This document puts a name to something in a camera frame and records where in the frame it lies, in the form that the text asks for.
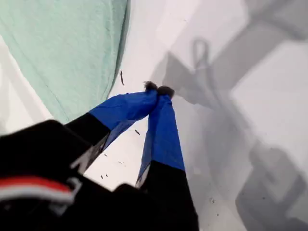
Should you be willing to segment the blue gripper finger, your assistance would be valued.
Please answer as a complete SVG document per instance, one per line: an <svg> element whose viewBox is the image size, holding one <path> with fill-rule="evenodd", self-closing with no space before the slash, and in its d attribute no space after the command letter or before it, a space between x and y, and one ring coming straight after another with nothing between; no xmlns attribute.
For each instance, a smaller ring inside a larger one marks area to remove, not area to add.
<svg viewBox="0 0 308 231"><path fill-rule="evenodd" d="M191 200L172 106L174 90L158 88L158 101L148 117L141 168L136 185L167 200Z"/></svg>
<svg viewBox="0 0 308 231"><path fill-rule="evenodd" d="M158 100L158 87L145 82L145 90L119 94L97 105L65 126L90 144L90 148L72 164L83 174L96 158L124 131L154 109Z"/></svg>

